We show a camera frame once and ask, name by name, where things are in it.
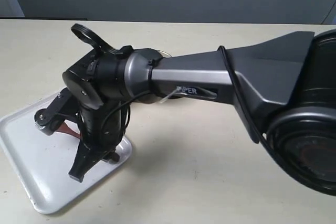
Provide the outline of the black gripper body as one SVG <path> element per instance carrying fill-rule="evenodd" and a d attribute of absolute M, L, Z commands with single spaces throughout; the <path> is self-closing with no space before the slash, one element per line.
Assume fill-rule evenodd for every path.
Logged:
<path fill-rule="evenodd" d="M 128 125 L 129 111 L 128 105 L 114 100 L 97 110 L 81 104 L 78 116 L 81 135 L 79 147 L 88 151 L 114 152 Z"/>

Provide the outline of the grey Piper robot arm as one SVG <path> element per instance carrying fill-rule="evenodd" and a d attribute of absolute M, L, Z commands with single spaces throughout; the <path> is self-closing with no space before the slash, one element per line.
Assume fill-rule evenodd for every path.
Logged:
<path fill-rule="evenodd" d="M 85 28 L 73 33 L 92 50 L 63 81 L 79 105 L 83 142 L 70 176 L 82 181 L 120 128 L 132 102 L 192 98 L 232 105 L 251 140 L 300 184 L 335 195 L 335 30 L 296 31 L 256 45 L 164 57 L 111 48 Z"/>

